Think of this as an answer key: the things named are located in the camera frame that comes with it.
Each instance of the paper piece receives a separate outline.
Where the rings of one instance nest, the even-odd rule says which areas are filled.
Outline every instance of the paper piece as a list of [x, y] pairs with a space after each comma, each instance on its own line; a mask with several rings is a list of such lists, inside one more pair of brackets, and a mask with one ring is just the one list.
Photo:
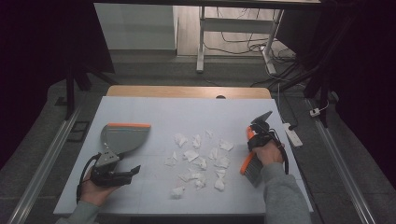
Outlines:
[[178, 175], [180, 179], [182, 179], [184, 182], [189, 182], [192, 179], [202, 179], [205, 178], [204, 174], [199, 173], [198, 171], [189, 169], [190, 172], [184, 175]]
[[219, 178], [218, 180], [216, 180], [215, 189], [218, 189], [219, 191], [224, 191], [225, 184], [224, 184], [224, 179], [223, 178]]
[[182, 133], [175, 134], [175, 142], [179, 147], [183, 147], [185, 143], [189, 141]]
[[216, 170], [215, 173], [218, 175], [219, 178], [224, 178], [225, 170]]
[[177, 155], [176, 155], [176, 152], [174, 151], [172, 154], [172, 157], [166, 158], [164, 164], [168, 165], [168, 166], [175, 166], [176, 162], [177, 162]]
[[176, 165], [176, 161], [175, 161], [174, 158], [166, 158], [164, 164], [168, 165], [168, 166], [175, 166]]
[[196, 159], [192, 163], [198, 165], [202, 170], [206, 170], [207, 168], [206, 160], [202, 157], [198, 157], [198, 159]]
[[181, 196], [183, 195], [184, 189], [185, 188], [183, 186], [175, 188], [175, 189], [172, 189], [172, 191], [171, 191], [172, 198], [173, 199], [180, 199]]
[[188, 160], [189, 162], [191, 162], [191, 161], [195, 160], [199, 156], [199, 154], [193, 150], [188, 150], [183, 154], [183, 156], [184, 156], [185, 160]]
[[199, 148], [201, 146], [201, 136], [199, 134], [196, 134], [192, 138], [192, 146], [195, 148]]
[[228, 166], [230, 165], [230, 159], [228, 159], [227, 157], [219, 157], [216, 162], [215, 162], [215, 166], [217, 167], [222, 167], [222, 168], [228, 168]]
[[216, 147], [213, 147], [212, 150], [210, 150], [209, 159], [216, 160], [218, 158], [218, 152], [219, 150]]
[[220, 149], [224, 149], [227, 151], [230, 151], [231, 149], [233, 149], [233, 144], [230, 142], [227, 142], [223, 139], [220, 139], [219, 145], [220, 145]]
[[206, 178], [203, 175], [201, 178], [198, 178], [197, 180], [195, 180], [195, 187], [197, 187], [197, 189], [201, 189], [204, 186], [206, 186]]
[[176, 152], [174, 151], [174, 154], [172, 155], [172, 158], [175, 160], [175, 161], [177, 161], [177, 155], [176, 155]]
[[206, 130], [206, 131], [205, 131], [205, 134], [206, 134], [209, 138], [212, 138], [212, 137], [213, 137], [213, 132], [210, 131], [210, 130]]
[[184, 182], [189, 182], [192, 179], [191, 174], [178, 175], [178, 177]]

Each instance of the human hand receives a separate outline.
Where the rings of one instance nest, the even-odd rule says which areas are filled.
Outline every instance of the human hand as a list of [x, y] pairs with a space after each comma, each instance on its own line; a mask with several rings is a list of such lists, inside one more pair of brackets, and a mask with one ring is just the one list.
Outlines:
[[277, 148], [274, 140], [269, 141], [263, 147], [254, 147], [253, 151], [256, 152], [257, 157], [262, 162], [262, 165], [269, 165], [273, 162], [283, 163], [283, 157], [280, 153], [279, 148]]
[[90, 180], [91, 170], [92, 167], [84, 177], [81, 189], [81, 200], [83, 202], [91, 203], [100, 207], [105, 203], [108, 195], [110, 195], [114, 190], [118, 189], [119, 187], [104, 188], [96, 186]]

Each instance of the wooden table edge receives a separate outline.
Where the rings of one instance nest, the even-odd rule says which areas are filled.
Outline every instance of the wooden table edge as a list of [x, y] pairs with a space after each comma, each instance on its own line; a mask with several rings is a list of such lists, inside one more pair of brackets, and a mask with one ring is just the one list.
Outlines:
[[216, 98], [271, 99], [265, 88], [248, 87], [193, 87], [193, 86], [111, 86], [106, 96], [169, 97], [169, 98]]

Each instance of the sleeve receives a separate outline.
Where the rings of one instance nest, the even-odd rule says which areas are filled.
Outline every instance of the sleeve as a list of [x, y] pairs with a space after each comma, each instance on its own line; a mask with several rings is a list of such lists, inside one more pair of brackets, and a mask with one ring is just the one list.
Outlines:
[[99, 207], [91, 203], [79, 201], [69, 218], [61, 217], [56, 224], [92, 224], [99, 213]]
[[311, 223], [308, 205], [293, 175], [285, 175], [283, 165], [271, 163], [262, 168], [265, 181], [266, 223]]

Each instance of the white board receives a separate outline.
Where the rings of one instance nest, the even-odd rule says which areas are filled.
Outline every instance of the white board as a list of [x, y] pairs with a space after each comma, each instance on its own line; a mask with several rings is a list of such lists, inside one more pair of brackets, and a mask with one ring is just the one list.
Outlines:
[[[118, 171], [129, 171], [141, 165], [131, 185], [116, 190], [101, 208], [101, 213], [115, 215], [221, 215], [221, 214], [263, 214], [264, 184], [253, 188], [239, 169], [248, 155], [246, 128], [252, 120], [272, 110], [267, 122], [275, 129], [285, 143], [290, 161], [290, 174], [294, 175], [306, 198], [304, 182], [301, 179], [290, 144], [283, 130], [274, 100], [257, 99], [190, 99], [190, 98], [145, 98], [104, 97], [96, 112], [85, 143], [78, 155], [72, 173], [64, 187], [55, 208], [55, 214], [71, 214], [76, 207], [76, 186], [87, 160], [102, 152], [100, 132], [109, 122], [150, 123], [147, 142], [137, 150], [126, 153], [119, 162]], [[212, 138], [205, 131], [214, 133]], [[174, 135], [183, 133], [189, 142], [179, 148]], [[193, 149], [192, 137], [200, 134], [202, 145], [197, 150], [206, 158], [207, 182], [203, 189], [196, 189], [195, 181], [183, 182], [178, 175], [186, 174], [189, 168], [198, 170], [192, 163], [182, 160], [182, 154]], [[220, 155], [230, 158], [230, 167], [225, 176], [225, 190], [214, 188], [217, 176], [214, 162], [208, 158], [212, 147], [219, 147], [219, 140], [232, 142], [231, 151], [219, 150]], [[165, 159], [176, 152], [178, 162], [174, 167], [164, 165]], [[172, 188], [184, 186], [183, 197], [171, 198]]]

